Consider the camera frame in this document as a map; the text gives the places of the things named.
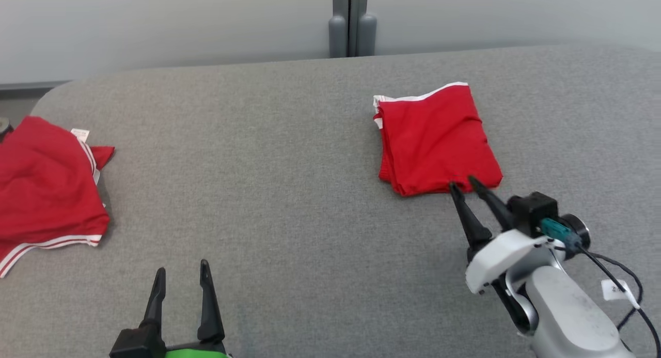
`white care label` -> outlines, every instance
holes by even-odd
[[[80,139],[80,141],[87,142],[87,136],[89,136],[89,130],[72,128],[71,133],[73,133],[73,136],[76,136],[78,139]]]
[[[628,288],[628,285],[626,285],[626,282],[619,279],[618,282],[624,287],[629,293],[631,293],[631,290]],[[628,296],[626,296],[625,292],[622,292],[618,286],[616,286],[613,281],[609,279],[602,280],[602,291],[604,292],[604,300],[605,301],[611,301],[611,300],[628,300]]]

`gray fabric surface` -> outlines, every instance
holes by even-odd
[[[538,190],[581,217],[593,250],[642,278],[661,327],[656,59],[507,48],[151,69],[58,87],[34,115],[116,146],[99,184],[113,222],[100,247],[33,250],[0,280],[0,356],[106,356],[141,320],[160,266],[163,337],[192,341],[205,258],[238,358],[531,357],[496,294],[465,286],[449,195],[401,198],[377,178],[371,96],[452,81],[470,84],[505,175],[498,194]],[[624,302],[603,301],[596,266],[566,267],[623,316]],[[623,339],[652,356],[638,316]]]

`folded red cloth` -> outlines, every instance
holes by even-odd
[[[35,116],[0,144],[0,278],[29,250],[99,245],[109,217],[96,181],[114,148]]]
[[[469,175],[487,187],[502,180],[467,83],[420,97],[374,96],[374,106],[383,141],[379,178],[397,193],[446,193],[451,181],[467,192]]]

